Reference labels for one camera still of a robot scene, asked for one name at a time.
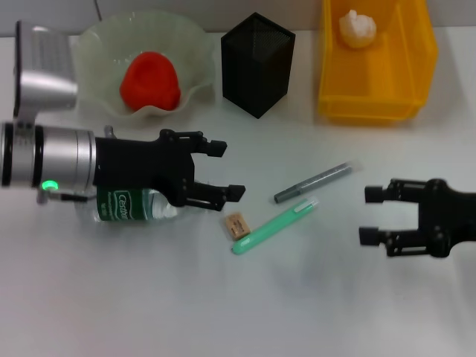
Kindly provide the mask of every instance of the red object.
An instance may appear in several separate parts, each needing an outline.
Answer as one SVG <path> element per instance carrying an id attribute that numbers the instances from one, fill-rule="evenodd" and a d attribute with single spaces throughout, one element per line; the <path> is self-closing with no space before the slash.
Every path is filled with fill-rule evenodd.
<path id="1" fill-rule="evenodd" d="M 177 73 L 172 63 L 157 52 L 139 54 L 127 69 L 120 95 L 130 108 L 156 106 L 174 110 L 180 101 Z"/>

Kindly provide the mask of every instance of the green bottle label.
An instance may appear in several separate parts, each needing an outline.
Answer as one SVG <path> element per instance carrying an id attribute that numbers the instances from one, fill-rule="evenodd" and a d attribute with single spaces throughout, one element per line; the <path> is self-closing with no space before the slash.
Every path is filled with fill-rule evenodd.
<path id="1" fill-rule="evenodd" d="M 97 189 L 97 212 L 101 221 L 145 221 L 142 190 Z"/>

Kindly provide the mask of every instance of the white tabletop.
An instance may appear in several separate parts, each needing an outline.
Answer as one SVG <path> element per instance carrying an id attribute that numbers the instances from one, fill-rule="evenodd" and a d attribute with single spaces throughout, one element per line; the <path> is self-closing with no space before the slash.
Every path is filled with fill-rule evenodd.
<path id="1" fill-rule="evenodd" d="M 366 205 L 367 184 L 446 179 L 476 191 L 476 28 L 438 28 L 440 58 L 428 105 L 408 125 L 329 126 L 315 115 L 313 41 L 297 33 L 287 97 L 260 120 L 216 91 L 182 113 L 124 125 L 100 112 L 43 115 L 47 125 L 115 124 L 122 138 L 202 130 L 224 157 L 196 156 L 196 178 L 244 184 L 240 203 L 163 225 L 82 223 L 74 207 L 0 191 L 2 357 L 472 356 L 476 245 L 446 260 L 388 259 L 361 248 L 358 227 L 415 228 L 411 204 Z M 13 40 L 0 39 L 0 112 L 13 111 Z M 242 256 L 222 219 L 251 228 L 283 211 L 272 196 L 350 159 L 364 169 L 315 191 L 321 205 Z"/>

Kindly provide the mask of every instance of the gray marker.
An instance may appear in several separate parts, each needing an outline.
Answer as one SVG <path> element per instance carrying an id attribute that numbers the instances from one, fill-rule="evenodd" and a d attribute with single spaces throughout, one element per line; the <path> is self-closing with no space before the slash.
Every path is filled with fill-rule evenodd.
<path id="1" fill-rule="evenodd" d="M 358 169 L 358 166 L 359 165 L 353 161 L 344 162 L 343 164 L 324 171 L 319 175 L 308 178 L 307 180 L 295 184 L 294 186 L 282 192 L 279 192 L 278 194 L 274 195 L 274 200 L 276 203 L 281 203 L 287 201 L 288 199 L 292 199 L 293 197 L 302 195 L 303 193 L 309 192 L 310 190 L 314 190 L 320 186 L 328 184 L 329 182 L 339 179 L 342 176 L 355 172 Z"/>

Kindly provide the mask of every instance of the white toy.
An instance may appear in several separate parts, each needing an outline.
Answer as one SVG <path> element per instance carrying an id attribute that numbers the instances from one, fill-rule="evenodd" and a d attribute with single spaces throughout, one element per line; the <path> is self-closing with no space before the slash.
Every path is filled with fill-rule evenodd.
<path id="1" fill-rule="evenodd" d="M 377 26 L 373 19 L 365 15 L 357 15 L 351 10 L 339 19 L 339 27 L 344 42 L 351 48 L 363 48 L 370 45 L 376 38 Z"/>

